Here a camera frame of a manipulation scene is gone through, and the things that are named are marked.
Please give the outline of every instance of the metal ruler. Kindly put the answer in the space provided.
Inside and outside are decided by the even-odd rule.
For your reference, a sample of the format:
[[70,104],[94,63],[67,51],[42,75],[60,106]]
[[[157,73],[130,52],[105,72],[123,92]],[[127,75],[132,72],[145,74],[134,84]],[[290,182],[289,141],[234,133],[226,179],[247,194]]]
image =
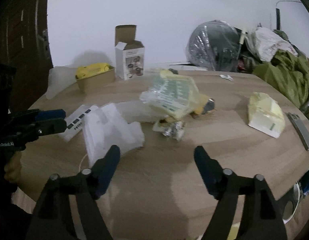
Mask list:
[[309,132],[297,114],[287,113],[289,120],[296,129],[304,148],[309,151]]

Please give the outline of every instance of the wire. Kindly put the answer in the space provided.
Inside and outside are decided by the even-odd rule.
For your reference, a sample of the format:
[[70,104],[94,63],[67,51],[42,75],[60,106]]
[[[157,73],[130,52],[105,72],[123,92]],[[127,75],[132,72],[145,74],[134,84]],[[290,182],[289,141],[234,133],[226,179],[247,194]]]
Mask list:
[[82,157],[81,162],[80,162],[80,164],[79,164],[79,171],[78,171],[78,172],[81,171],[81,165],[82,165],[83,161],[85,160],[85,158],[86,158],[87,156],[88,156],[88,154],[86,154],[84,157]]
[[281,1],[278,1],[277,3],[276,3],[276,7],[278,6],[278,3],[280,3],[280,2],[298,2],[298,3],[302,3],[302,2],[299,2],[299,1],[292,1],[292,0],[281,0]]
[[[297,202],[297,204],[296,204],[296,208],[297,208],[298,205],[299,205],[299,202],[300,202],[300,195],[301,195],[301,194],[300,194],[300,187],[299,187],[299,184],[296,183],[296,185],[297,185],[297,189],[298,189],[298,202]],[[292,219],[292,217],[294,216],[294,214],[295,214],[295,212],[296,212],[296,208],[295,208],[295,210],[293,211],[292,215],[291,215],[287,220],[283,219],[284,224],[288,223],[288,222]]]

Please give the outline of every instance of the cardboard box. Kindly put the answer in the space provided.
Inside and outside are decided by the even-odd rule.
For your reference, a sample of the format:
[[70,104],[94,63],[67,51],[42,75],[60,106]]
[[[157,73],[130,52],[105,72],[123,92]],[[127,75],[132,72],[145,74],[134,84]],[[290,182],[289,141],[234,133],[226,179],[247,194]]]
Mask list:
[[87,93],[89,91],[95,90],[99,87],[105,86],[115,80],[115,68],[110,67],[110,70],[102,72],[98,75],[76,79],[79,89],[82,93]]
[[116,27],[116,75],[124,80],[143,75],[145,48],[135,37],[136,25]]

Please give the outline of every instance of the white product box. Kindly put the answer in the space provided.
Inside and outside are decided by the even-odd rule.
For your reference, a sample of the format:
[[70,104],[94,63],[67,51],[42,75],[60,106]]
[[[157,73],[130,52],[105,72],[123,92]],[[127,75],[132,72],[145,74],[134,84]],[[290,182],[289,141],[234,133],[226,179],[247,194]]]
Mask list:
[[116,75],[124,80],[143,75],[145,47],[135,40],[136,28],[136,25],[116,27]]

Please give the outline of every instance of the box flap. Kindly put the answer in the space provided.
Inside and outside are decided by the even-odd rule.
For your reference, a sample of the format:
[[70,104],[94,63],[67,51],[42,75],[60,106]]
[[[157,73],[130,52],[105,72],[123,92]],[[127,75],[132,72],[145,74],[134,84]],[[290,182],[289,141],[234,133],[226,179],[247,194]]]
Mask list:
[[119,25],[116,27],[115,46],[118,42],[132,44],[136,37],[136,25]]
[[128,50],[128,49],[139,49],[139,48],[143,48],[143,44],[140,41],[133,41],[133,43],[127,44],[125,46],[124,50]]
[[126,46],[127,46],[127,43],[119,41],[116,45],[116,48],[120,50],[124,50]]

